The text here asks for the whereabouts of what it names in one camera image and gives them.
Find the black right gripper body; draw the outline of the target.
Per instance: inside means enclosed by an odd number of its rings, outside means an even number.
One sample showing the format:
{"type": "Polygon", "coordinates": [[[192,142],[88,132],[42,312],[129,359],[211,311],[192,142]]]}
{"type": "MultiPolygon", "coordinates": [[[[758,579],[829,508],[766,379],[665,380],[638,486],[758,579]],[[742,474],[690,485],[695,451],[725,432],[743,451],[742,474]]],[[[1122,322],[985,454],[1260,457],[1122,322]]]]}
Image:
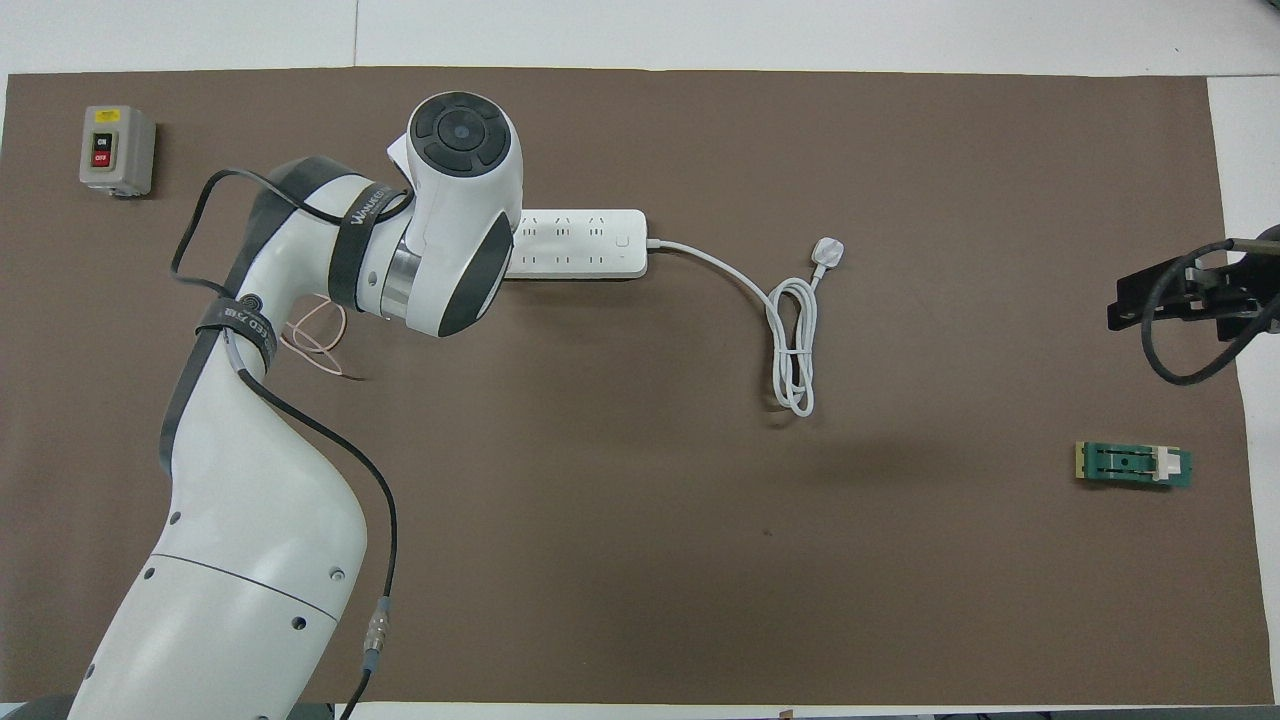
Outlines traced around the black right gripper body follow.
{"type": "Polygon", "coordinates": [[[1221,266],[1196,260],[1187,272],[1192,320],[1247,323],[1277,297],[1277,256],[1244,256],[1221,266]]]}

